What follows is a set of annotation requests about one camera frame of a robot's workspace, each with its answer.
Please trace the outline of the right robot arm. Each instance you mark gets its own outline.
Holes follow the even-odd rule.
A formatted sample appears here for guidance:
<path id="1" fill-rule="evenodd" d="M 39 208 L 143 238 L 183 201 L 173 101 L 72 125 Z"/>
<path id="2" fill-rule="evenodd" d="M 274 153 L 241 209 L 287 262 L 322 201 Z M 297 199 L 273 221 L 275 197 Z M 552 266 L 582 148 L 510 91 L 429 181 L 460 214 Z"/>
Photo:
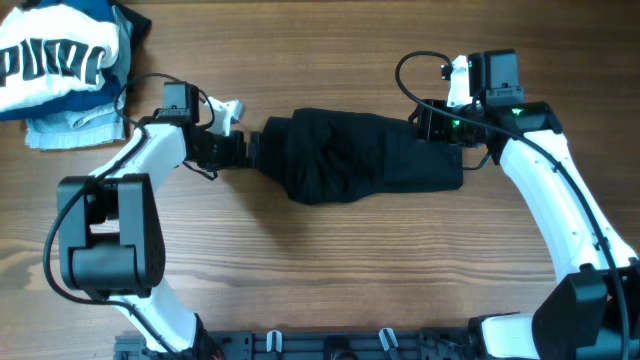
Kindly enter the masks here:
<path id="1" fill-rule="evenodd" d="M 431 142 L 486 148 L 524 198 L 551 256 L 556 287 L 530 314 L 469 322 L 477 359 L 635 359 L 639 258 L 581 178 L 563 127 L 526 102 L 512 50 L 444 59 L 444 100 L 421 100 L 410 120 Z"/>

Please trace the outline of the black t-shirt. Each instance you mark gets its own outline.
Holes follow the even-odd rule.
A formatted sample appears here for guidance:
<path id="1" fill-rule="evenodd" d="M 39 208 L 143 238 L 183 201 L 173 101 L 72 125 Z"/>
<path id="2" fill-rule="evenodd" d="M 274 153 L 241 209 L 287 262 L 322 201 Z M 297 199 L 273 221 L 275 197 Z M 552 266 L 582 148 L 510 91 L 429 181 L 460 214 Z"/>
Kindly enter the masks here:
<path id="1" fill-rule="evenodd" d="M 406 120 L 316 108 L 269 118 L 254 168 L 306 205 L 463 185 L 459 147 L 420 139 Z"/>

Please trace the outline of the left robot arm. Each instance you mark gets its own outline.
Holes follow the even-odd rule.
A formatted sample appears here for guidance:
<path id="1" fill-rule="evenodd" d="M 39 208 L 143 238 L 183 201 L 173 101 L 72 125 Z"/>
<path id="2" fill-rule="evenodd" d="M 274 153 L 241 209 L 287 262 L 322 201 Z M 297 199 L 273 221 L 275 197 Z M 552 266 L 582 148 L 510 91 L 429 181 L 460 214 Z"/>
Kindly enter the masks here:
<path id="1" fill-rule="evenodd" d="M 134 125 L 131 141 L 87 176 L 58 185 L 58 215 L 45 242 L 50 287 L 83 305 L 118 309 L 141 333 L 150 359 L 220 359 L 222 349 L 164 276 L 166 249 L 156 191 L 179 166 L 210 181 L 246 158 L 239 100 L 165 83 L 160 108 Z"/>

